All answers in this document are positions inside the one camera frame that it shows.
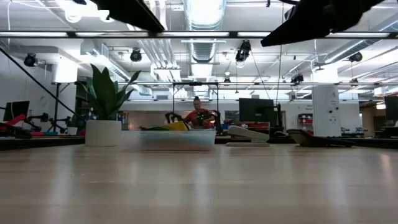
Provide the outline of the black desk monitor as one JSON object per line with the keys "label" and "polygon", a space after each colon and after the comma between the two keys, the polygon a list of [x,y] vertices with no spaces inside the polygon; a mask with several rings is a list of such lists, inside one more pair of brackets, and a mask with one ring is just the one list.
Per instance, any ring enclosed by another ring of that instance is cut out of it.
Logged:
{"label": "black desk monitor", "polygon": [[398,96],[385,96],[386,119],[391,121],[398,120]]}
{"label": "black desk monitor", "polygon": [[29,110],[30,101],[8,102],[5,107],[3,121],[11,121],[19,116],[26,118]]}
{"label": "black desk monitor", "polygon": [[275,123],[273,100],[240,98],[239,120],[242,122]]}

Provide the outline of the white square pillar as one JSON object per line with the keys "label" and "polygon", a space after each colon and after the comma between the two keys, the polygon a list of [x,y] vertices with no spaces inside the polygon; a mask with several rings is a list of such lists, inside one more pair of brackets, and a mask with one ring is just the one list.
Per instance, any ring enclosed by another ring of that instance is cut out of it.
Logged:
{"label": "white square pillar", "polygon": [[312,88],[313,130],[319,137],[341,136],[340,101],[336,85]]}

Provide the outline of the yellow green crayon box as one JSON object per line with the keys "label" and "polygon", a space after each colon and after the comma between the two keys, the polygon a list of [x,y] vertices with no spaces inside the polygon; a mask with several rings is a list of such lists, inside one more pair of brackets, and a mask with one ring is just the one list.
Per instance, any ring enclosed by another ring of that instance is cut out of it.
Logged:
{"label": "yellow green crayon box", "polygon": [[140,127],[139,129],[141,131],[189,131],[190,130],[190,128],[183,121],[163,124],[160,126],[153,126],[150,128]]}

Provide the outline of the grey stapler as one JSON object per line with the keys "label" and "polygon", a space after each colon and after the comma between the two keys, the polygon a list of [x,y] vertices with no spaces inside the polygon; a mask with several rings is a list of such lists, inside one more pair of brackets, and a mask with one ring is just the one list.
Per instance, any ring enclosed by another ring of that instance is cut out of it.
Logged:
{"label": "grey stapler", "polygon": [[270,139],[268,134],[259,133],[256,131],[251,131],[240,126],[230,126],[228,128],[228,133],[247,137],[251,142],[228,142],[225,146],[228,147],[269,147],[270,144],[268,140]]}

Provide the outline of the black background rig frame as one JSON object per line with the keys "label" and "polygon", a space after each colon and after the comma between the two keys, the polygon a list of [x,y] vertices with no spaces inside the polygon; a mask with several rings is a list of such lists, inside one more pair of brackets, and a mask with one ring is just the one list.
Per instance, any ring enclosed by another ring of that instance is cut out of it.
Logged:
{"label": "black background rig frame", "polygon": [[216,109],[211,110],[210,113],[215,119],[215,130],[216,134],[220,136],[223,132],[222,127],[221,127],[221,114],[218,111],[219,109],[219,89],[220,89],[220,84],[218,82],[172,82],[172,112],[175,112],[175,87],[176,86],[204,86],[206,85],[207,87],[210,86],[215,86],[216,90],[213,90],[213,93],[216,94]]}

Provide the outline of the green plant in white pot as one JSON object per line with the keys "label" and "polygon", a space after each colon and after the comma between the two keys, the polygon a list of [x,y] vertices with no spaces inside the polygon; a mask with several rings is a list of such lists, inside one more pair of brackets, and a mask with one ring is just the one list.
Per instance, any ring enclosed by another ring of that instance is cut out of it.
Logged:
{"label": "green plant in white pot", "polygon": [[88,120],[85,127],[85,144],[94,147],[113,147],[120,143],[122,122],[117,119],[120,107],[127,101],[132,91],[127,91],[140,75],[133,74],[127,85],[119,88],[117,81],[112,81],[109,70],[99,70],[91,65],[93,74],[86,79],[85,91],[90,107],[96,119]]}

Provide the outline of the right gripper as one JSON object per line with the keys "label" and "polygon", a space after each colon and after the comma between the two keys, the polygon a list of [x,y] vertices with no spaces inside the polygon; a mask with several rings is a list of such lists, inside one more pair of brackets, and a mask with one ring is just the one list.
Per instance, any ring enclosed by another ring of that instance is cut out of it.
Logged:
{"label": "right gripper", "polygon": [[330,31],[355,26],[363,14],[384,0],[326,0],[300,2],[292,15],[261,40],[262,46],[293,44],[318,39]]}

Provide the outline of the shelf with red bins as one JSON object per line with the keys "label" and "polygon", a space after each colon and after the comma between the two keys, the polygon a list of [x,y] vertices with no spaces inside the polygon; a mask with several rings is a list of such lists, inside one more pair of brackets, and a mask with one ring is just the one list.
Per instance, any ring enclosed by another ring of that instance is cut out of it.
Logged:
{"label": "shelf with red bins", "polygon": [[312,129],[313,128],[313,114],[302,113],[298,115],[298,128],[299,129]]}

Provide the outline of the black aluminium table frame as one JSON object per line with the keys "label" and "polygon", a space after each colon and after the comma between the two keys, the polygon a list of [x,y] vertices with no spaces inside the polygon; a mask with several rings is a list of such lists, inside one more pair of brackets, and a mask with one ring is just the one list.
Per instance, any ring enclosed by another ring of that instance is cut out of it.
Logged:
{"label": "black aluminium table frame", "polygon": [[[374,147],[383,149],[397,149],[398,139],[366,139],[366,138],[333,138],[344,141],[354,142],[354,146]],[[215,137],[215,144],[226,144],[228,142],[251,142],[249,139],[233,139],[224,137]],[[38,147],[54,147],[84,144],[83,137],[62,137],[62,138],[32,138],[32,139],[11,139],[0,138],[0,150],[28,149]],[[280,137],[270,138],[269,144],[297,144],[292,138]]]}

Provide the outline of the silver round air duct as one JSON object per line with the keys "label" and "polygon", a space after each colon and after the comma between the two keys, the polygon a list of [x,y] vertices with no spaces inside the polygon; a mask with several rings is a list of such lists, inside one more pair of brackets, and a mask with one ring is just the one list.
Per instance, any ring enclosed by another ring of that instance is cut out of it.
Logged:
{"label": "silver round air duct", "polygon": [[[189,31],[220,30],[226,0],[183,0],[184,16]],[[215,56],[217,43],[194,42],[190,44],[190,53],[194,62],[208,63]]]}

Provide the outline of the black overhead light bar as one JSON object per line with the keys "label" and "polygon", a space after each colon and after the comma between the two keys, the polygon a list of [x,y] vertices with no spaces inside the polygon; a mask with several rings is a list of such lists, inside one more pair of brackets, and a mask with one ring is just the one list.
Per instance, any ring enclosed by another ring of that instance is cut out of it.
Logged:
{"label": "black overhead light bar", "polygon": [[[0,38],[22,39],[262,39],[269,32],[217,32],[217,31],[170,31],[153,34],[144,31],[28,31],[0,30]],[[327,39],[398,39],[398,32],[340,32],[326,36]]]}

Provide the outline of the black calculator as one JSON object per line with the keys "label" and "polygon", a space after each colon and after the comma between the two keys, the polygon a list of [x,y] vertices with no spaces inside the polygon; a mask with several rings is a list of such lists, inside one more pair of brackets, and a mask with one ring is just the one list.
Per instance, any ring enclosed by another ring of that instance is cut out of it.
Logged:
{"label": "black calculator", "polygon": [[311,135],[301,129],[288,129],[287,134],[297,144],[305,147],[352,147],[354,142]]}

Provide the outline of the clear case with brown lid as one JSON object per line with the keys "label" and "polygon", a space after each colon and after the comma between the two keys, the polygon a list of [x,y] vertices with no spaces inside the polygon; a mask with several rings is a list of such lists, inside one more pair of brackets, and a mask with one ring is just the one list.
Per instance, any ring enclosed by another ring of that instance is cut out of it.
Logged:
{"label": "clear case with brown lid", "polygon": [[121,145],[140,151],[211,151],[216,133],[210,129],[191,131],[123,131]]}

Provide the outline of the person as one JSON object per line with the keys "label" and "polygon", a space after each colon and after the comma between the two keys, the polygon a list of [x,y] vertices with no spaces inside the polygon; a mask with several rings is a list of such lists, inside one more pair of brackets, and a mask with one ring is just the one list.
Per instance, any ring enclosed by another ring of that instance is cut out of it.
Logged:
{"label": "person", "polygon": [[184,121],[193,129],[212,129],[215,119],[208,109],[201,107],[201,100],[198,96],[195,97],[193,106],[194,110],[186,115]]}

